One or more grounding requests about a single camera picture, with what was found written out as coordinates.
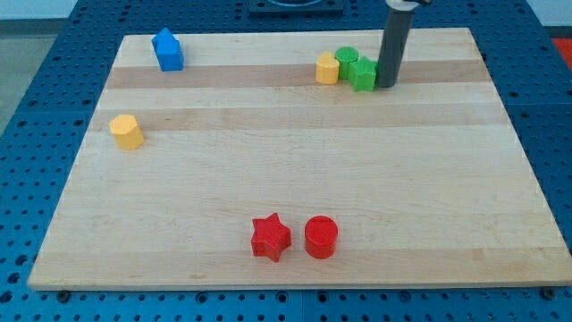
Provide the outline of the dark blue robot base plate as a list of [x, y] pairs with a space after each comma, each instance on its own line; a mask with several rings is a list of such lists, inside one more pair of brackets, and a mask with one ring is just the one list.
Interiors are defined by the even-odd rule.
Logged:
[[342, 14], [345, 0], [247, 0], [246, 8], [250, 17], [287, 14], [334, 13]]

